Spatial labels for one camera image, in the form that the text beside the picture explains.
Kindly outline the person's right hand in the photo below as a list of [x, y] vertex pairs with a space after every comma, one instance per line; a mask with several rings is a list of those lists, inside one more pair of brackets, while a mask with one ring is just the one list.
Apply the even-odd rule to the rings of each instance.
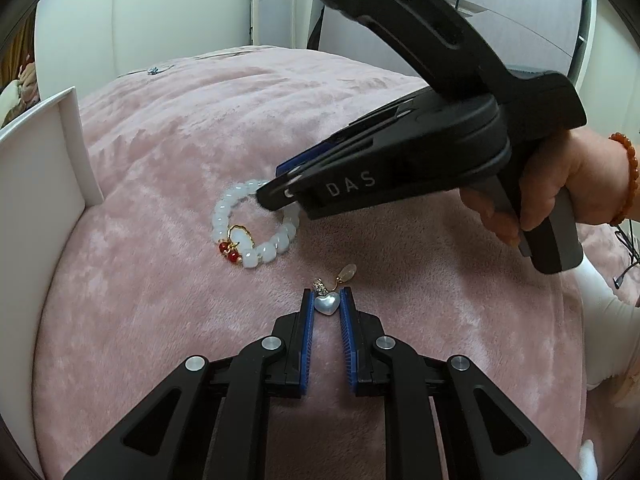
[[510, 246], [551, 214], [559, 192], [570, 193], [575, 220], [597, 226], [639, 220], [639, 148], [620, 133], [609, 138], [587, 127], [556, 134], [528, 163], [521, 182], [521, 212], [496, 209], [492, 200], [462, 188], [462, 203], [485, 229]]

